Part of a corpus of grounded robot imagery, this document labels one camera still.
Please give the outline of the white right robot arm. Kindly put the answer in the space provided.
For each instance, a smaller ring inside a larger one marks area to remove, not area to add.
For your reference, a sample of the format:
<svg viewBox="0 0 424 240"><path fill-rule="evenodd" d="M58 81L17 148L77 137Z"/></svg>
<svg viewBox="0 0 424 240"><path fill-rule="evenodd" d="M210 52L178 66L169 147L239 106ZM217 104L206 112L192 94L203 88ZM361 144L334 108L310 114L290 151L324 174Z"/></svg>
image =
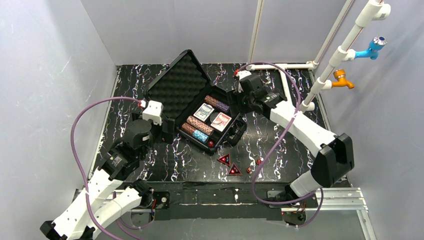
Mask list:
<svg viewBox="0 0 424 240"><path fill-rule="evenodd" d="M319 188L329 188L354 166L353 141L337 135L305 116L280 93L269 91L260 77L249 71L236 73L238 88L228 91L230 109L236 113L255 112L284 128L314 156L311 169L286 185L282 196L262 200L269 205L287 205L310 197Z"/></svg>

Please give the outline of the purple poker chip stack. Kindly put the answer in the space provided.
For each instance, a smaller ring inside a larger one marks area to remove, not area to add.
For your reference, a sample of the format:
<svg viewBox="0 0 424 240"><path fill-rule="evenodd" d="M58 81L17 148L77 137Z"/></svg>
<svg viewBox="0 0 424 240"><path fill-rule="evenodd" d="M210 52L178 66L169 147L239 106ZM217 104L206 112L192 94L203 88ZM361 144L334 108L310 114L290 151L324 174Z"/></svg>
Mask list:
<svg viewBox="0 0 424 240"><path fill-rule="evenodd" d="M222 112L227 113L230 110L230 107L222 102L217 103L217 108L219 108Z"/></svg>

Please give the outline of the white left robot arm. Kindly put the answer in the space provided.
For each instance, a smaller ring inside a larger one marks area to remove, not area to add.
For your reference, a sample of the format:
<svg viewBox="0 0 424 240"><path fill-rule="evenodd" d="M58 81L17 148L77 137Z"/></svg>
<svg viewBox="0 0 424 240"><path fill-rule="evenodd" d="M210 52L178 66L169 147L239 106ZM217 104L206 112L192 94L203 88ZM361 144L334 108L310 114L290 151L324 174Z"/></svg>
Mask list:
<svg viewBox="0 0 424 240"><path fill-rule="evenodd" d="M140 166L155 143L164 141L160 114L143 113L126 128L93 172L84 189L56 219L45 221L40 231L49 240L94 240L123 214L138 206L150 207L154 189L144 180L132 182L125 190L105 200Z"/></svg>

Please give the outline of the black foam-lined poker case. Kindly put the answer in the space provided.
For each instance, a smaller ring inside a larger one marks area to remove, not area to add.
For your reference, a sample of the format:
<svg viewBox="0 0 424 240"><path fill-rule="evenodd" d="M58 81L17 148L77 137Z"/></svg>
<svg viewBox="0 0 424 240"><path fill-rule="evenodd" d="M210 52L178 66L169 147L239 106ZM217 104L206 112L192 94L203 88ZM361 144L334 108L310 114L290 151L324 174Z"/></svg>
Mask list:
<svg viewBox="0 0 424 240"><path fill-rule="evenodd" d="M191 141L201 150L214 154L219 146L228 143L236 146L247 130L247 123L241 113L231 115L230 110L225 114L232 118L223 132L214 130L208 142L213 141L214 146L209 147L208 142L202 143L191 135L185 133L181 126L186 123L189 116L205 103L205 97L211 96L228 105L226 91L213 85L210 77L203 70L200 62L192 50L187 49L171 62L159 74L145 91L147 100L161 102L162 114L175 119L175 134Z"/></svg>

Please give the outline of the brown black chip stack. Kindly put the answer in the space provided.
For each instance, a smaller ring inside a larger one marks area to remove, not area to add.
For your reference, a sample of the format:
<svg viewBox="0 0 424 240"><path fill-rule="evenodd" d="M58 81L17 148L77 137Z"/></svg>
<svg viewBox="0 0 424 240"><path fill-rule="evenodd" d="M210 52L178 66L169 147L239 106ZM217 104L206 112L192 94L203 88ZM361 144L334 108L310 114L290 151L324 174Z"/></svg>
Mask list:
<svg viewBox="0 0 424 240"><path fill-rule="evenodd" d="M218 108L218 105L219 105L219 103L220 103L220 101L219 101L219 100L217 100L217 99L216 99L216 98L214 98L214 97L211 97L210 95L207 95L207 96L204 98L204 101L205 101L205 103L207 103L208 105L213 106L214 108Z"/></svg>

